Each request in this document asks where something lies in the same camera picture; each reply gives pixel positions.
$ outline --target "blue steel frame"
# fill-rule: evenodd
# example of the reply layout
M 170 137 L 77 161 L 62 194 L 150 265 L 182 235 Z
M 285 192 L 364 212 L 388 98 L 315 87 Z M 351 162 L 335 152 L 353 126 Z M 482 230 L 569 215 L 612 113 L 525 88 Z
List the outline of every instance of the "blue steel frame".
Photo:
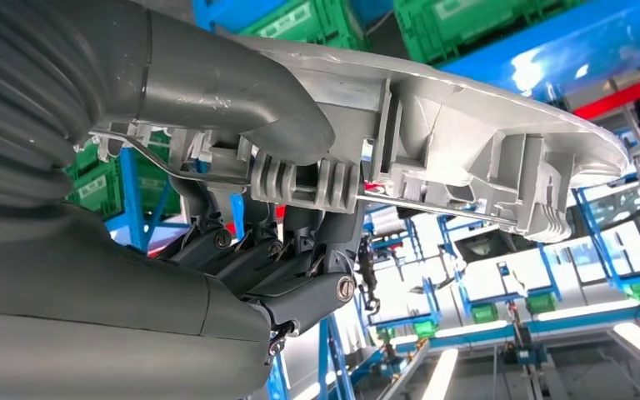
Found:
M 353 383 L 347 370 L 338 323 L 334 314 L 330 314 L 320 321 L 319 362 L 317 365 L 317 383 L 320 393 L 317 400 L 328 400 L 329 391 L 326 383 L 328 375 L 328 360 L 332 358 L 334 372 L 337 376 L 333 397 L 338 400 L 354 400 Z
M 583 219 L 585 219 L 587 234 L 590 235 L 590 240 L 592 240 L 592 245 L 595 247 L 597 256 L 600 258 L 600 263 L 602 263 L 602 267 L 607 273 L 607 281 L 610 286 L 624 292 L 626 286 L 640 283 L 640 273 L 629 277 L 627 275 L 619 275 L 617 272 L 617 269 L 614 267 L 612 256 L 609 253 L 607 243 L 603 239 L 598 222 L 594 217 L 592 208 L 590 207 L 590 202 L 585 195 L 586 190 L 586 188 L 573 189 L 572 195 L 575 197 L 575 202 L 582 212 Z
M 572 189 L 571 193 L 575 197 L 577 207 L 580 208 L 582 218 L 585 219 L 587 234 L 590 235 L 592 246 L 595 247 L 595 251 L 597 252 L 597 256 L 600 258 L 602 268 L 607 273 L 607 281 L 610 286 L 621 288 L 622 283 L 620 282 L 619 275 L 614 268 L 614 262 L 609 254 L 607 243 L 604 241 L 603 234 L 600 231 L 600 226 L 595 220 L 593 210 L 590 207 L 590 202 L 588 201 L 588 197 L 585 195 L 585 190 L 585 188 Z
M 131 244 L 141 250 L 147 251 L 145 221 L 141 208 L 141 192 L 138 190 L 138 169 L 136 168 L 136 150 L 125 147 L 121 152 L 121 169 L 123 184 L 123 210 L 128 221 L 128 230 L 131 235 Z
M 288 395 L 288 383 L 286 382 L 286 376 L 283 373 L 283 362 L 281 362 L 281 354 L 277 354 L 273 358 L 271 365 L 271 374 L 266 381 L 266 390 L 268 392 L 268 398 L 271 400 L 287 400 L 290 398 Z

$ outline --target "screw head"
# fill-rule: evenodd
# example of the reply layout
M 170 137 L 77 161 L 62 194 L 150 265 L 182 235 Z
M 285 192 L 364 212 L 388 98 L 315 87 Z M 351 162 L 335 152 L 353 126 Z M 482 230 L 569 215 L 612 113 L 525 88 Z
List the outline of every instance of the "screw head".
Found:
M 343 303 L 350 301 L 354 296 L 354 288 L 354 279 L 352 277 L 348 275 L 341 277 L 337 282 L 337 299 Z
M 232 234 L 227 229 L 223 229 L 214 235 L 214 245 L 217 248 L 225 248 L 232 243 Z
M 276 255 L 278 255 L 281 250 L 283 250 L 283 245 L 280 242 L 274 242 L 268 249 L 268 256 L 276 257 Z

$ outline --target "blue metal rack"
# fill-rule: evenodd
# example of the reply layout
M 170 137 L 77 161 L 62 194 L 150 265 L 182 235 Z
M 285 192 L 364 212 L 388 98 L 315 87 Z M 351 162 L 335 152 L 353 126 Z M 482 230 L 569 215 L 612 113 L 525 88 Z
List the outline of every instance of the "blue metal rack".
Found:
M 123 213 L 107 220 L 104 226 L 109 232 L 127 228 L 128 237 L 117 237 L 117 241 L 121 244 L 131 244 L 145 252 L 148 250 L 148 246 L 159 228 L 162 235 L 158 240 L 165 240 L 166 238 L 178 236 L 181 230 L 188 229 L 189 225 L 186 223 L 160 221 L 171 191 L 169 183 L 163 189 L 161 198 L 158 200 L 151 218 L 148 221 L 144 219 L 141 207 L 141 193 L 138 189 L 138 169 L 134 157 L 135 151 L 130 147 L 122 149 L 120 165 L 123 187 Z
M 271 374 L 269 374 L 268 380 L 266 381 L 266 390 L 268 392 L 268 398 L 271 400 L 290 400 L 288 383 L 286 382 L 285 373 L 283 373 L 281 354 L 277 354 L 273 358 Z
M 594 217 L 592 208 L 590 207 L 590 202 L 585 195 L 586 191 L 586 188 L 573 189 L 572 195 L 575 197 L 575 201 L 577 206 L 580 208 L 582 218 L 585 220 L 587 234 L 590 236 L 592 246 L 595 248 L 597 257 L 600 259 L 602 268 L 607 275 L 607 281 L 611 287 L 623 292 L 627 286 L 640 283 L 640 273 L 620 275 L 619 272 L 617 272 L 617 269 L 614 267 L 612 255 L 608 250 L 607 242 L 603 239 L 598 222 Z
M 319 364 L 317 366 L 317 383 L 320 393 L 317 400 L 328 400 L 329 391 L 326 383 L 328 375 L 328 360 L 332 358 L 332 365 L 337 376 L 337 384 L 333 397 L 339 400 L 354 400 L 352 380 L 349 377 L 347 363 L 344 358 L 340 332 L 335 316 L 330 314 L 320 322 Z
M 437 217 L 437 225 L 440 230 L 440 234 L 442 236 L 442 242 L 443 242 L 443 246 L 445 247 L 445 253 L 456 258 L 457 254 L 455 253 L 455 249 L 453 247 L 453 241 L 450 239 L 450 232 L 460 228 L 469 228 L 472 224 L 466 224 L 466 225 L 460 225 L 454 228 L 448 228 L 447 216 L 440 215 Z M 548 275 L 548 281 L 550 283 L 550 286 L 528 289 L 527 297 L 552 293 L 556 297 L 556 299 L 559 302 L 561 302 L 563 300 L 563 295 L 561 294 L 561 291 L 558 288 L 558 284 L 556 283 L 556 279 L 553 276 L 551 263 L 550 261 L 548 261 L 548 256 L 546 255 L 546 251 L 543 247 L 543 244 L 537 243 L 537 248 L 541 256 L 543 266 L 546 268 L 546 273 Z M 471 300 L 468 295 L 468 290 L 465 288 L 465 285 L 463 283 L 463 274 L 464 274 L 463 271 L 455 269 L 455 282 L 457 282 L 457 289 L 460 293 L 460 300 L 462 301 L 462 308 L 465 311 L 465 315 L 470 315 L 473 307 L 476 307 L 476 306 L 481 306 L 484 304 L 505 303 L 505 302 L 516 300 L 518 298 L 523 298 L 523 295 L 519 293 L 506 293 L 500 296 L 485 297 L 477 300 Z

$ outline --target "gray plastic car part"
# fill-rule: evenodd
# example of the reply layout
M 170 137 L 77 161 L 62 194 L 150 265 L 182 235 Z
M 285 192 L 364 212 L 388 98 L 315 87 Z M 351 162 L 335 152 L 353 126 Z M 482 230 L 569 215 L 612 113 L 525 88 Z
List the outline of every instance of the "gray plastic car part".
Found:
M 295 42 L 235 40 L 287 67 L 320 105 L 337 134 L 322 161 L 342 165 L 336 180 L 354 184 L 351 172 L 369 140 L 366 178 L 382 183 L 389 196 L 436 206 L 476 203 L 484 214 L 512 222 L 502 229 L 555 242 L 569 234 L 567 189 L 608 182 L 628 165 L 619 140 L 590 122 L 426 65 Z M 255 198 L 353 211 L 351 187 L 318 180 L 308 190 L 282 162 L 265 163 L 272 167 L 263 173 L 254 168 Z M 336 207 L 329 198 L 346 201 Z

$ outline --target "gray duct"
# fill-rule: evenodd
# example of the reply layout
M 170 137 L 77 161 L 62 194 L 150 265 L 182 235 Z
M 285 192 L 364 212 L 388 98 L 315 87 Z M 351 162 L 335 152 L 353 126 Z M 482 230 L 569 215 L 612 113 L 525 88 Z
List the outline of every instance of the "gray duct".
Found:
M 61 204 L 101 121 L 225 128 L 291 163 L 333 143 L 282 66 L 136 4 L 0 1 L 0 398 L 239 398 L 269 322 Z

